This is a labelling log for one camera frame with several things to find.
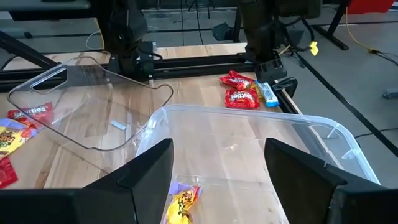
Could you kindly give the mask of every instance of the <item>yellow tag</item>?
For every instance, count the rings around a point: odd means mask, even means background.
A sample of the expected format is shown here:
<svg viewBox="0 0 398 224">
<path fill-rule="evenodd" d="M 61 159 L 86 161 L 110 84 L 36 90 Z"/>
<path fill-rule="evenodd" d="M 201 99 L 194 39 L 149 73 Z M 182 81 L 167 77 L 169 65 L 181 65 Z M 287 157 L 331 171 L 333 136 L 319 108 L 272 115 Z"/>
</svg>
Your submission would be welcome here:
<svg viewBox="0 0 398 224">
<path fill-rule="evenodd" d="M 317 53 L 319 52 L 319 49 L 317 47 L 318 42 L 312 41 L 310 43 L 310 47 L 311 47 L 311 53 L 314 56 L 317 56 Z"/>
</svg>

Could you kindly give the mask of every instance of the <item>candy wrapper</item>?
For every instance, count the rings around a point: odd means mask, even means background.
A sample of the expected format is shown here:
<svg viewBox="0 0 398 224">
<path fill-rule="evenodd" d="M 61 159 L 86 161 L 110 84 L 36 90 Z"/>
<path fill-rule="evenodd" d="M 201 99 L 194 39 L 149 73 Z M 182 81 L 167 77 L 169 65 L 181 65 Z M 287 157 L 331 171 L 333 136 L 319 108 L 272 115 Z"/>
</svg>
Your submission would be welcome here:
<svg viewBox="0 0 398 224">
<path fill-rule="evenodd" d="M 40 106 L 36 106 L 33 108 L 22 108 L 22 110 L 27 113 L 29 116 L 33 117 L 37 121 L 41 121 L 43 123 L 51 123 L 53 120 L 53 108 L 52 108 L 52 103 L 45 103 Z M 36 127 L 33 125 L 29 119 L 19 110 L 10 110 L 8 111 L 8 118 L 16 120 L 28 127 L 32 126 L 33 128 L 41 128 Z"/>
<path fill-rule="evenodd" d="M 0 119 L 0 159 L 14 152 L 36 133 L 36 129 L 17 121 Z"/>
<path fill-rule="evenodd" d="M 169 195 L 173 195 L 173 200 L 167 208 L 165 223 L 192 224 L 192 216 L 188 210 L 197 201 L 200 194 L 200 186 L 174 182 L 169 190 Z"/>
<path fill-rule="evenodd" d="M 17 174 L 11 165 L 10 159 L 5 157 L 0 160 L 0 189 L 18 181 Z"/>
<path fill-rule="evenodd" d="M 234 70 L 230 70 L 228 75 L 225 77 L 221 77 L 220 80 L 222 83 L 227 84 L 231 87 L 235 87 L 235 89 L 237 90 L 245 90 L 254 83 L 254 80 L 252 78 L 240 75 Z"/>
<path fill-rule="evenodd" d="M 225 92 L 225 106 L 228 108 L 256 109 L 260 107 L 257 92 L 253 89 L 244 91 L 227 90 Z"/>
</svg>

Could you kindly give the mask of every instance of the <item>clear plastic lid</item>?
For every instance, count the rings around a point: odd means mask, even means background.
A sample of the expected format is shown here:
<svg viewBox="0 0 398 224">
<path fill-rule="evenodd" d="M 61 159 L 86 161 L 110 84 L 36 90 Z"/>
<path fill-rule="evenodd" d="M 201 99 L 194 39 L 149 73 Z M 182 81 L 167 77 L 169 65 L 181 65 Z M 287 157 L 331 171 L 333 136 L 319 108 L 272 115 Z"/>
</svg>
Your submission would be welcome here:
<svg viewBox="0 0 398 224">
<path fill-rule="evenodd" d="M 111 172 L 134 158 L 127 142 L 172 94 L 168 85 L 154 88 L 78 57 L 15 87 L 8 101 L 35 126 L 48 128 L 39 134 Z"/>
</svg>

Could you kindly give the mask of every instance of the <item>transparent plastic container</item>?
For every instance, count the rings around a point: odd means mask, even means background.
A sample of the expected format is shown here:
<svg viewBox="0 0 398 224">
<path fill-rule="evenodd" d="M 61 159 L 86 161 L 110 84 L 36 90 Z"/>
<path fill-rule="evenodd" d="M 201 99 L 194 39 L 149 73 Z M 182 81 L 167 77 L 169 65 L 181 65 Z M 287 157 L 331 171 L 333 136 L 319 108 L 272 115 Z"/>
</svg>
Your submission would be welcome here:
<svg viewBox="0 0 398 224">
<path fill-rule="evenodd" d="M 168 85 L 156 88 L 105 70 L 92 57 L 62 63 L 17 86 L 8 101 L 61 147 L 111 172 L 136 155 L 131 141 L 151 114 L 172 96 Z M 53 119 L 37 120 L 25 108 L 51 102 Z"/>
<path fill-rule="evenodd" d="M 266 138 L 379 184 L 352 134 L 327 118 L 167 105 L 148 121 L 137 155 L 164 138 L 174 141 L 172 181 L 203 187 L 190 209 L 195 224 L 287 222 L 267 174 Z"/>
</svg>

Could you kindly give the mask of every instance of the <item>red object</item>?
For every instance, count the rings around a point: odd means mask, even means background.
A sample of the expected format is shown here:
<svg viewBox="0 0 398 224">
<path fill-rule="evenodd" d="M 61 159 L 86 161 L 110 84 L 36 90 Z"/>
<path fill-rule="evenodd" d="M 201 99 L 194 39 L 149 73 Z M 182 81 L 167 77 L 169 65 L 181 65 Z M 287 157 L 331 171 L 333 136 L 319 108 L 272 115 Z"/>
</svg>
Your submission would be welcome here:
<svg viewBox="0 0 398 224">
<path fill-rule="evenodd" d="M 33 108 L 22 108 L 22 110 L 27 113 L 29 116 L 32 116 L 36 120 L 43 123 L 50 123 L 53 120 L 53 108 L 52 103 L 45 103 L 40 106 L 36 106 Z M 19 110 L 10 110 L 8 111 L 8 118 L 18 121 L 28 127 L 38 128 L 34 124 L 32 124 L 29 119 Z"/>
<path fill-rule="evenodd" d="M 235 87 L 237 90 L 245 90 L 249 85 L 254 83 L 252 78 L 240 75 L 234 70 L 230 70 L 227 76 L 220 78 L 221 82 L 231 87 Z"/>
<path fill-rule="evenodd" d="M 369 12 L 387 12 L 395 0 L 352 0 L 348 6 L 348 15 Z"/>
<path fill-rule="evenodd" d="M 0 160 L 0 189 L 18 181 L 17 174 L 11 165 L 10 159 L 5 157 Z"/>
<path fill-rule="evenodd" d="M 225 106 L 228 108 L 256 109 L 260 107 L 257 91 L 247 89 L 227 90 L 225 92 Z"/>
</svg>

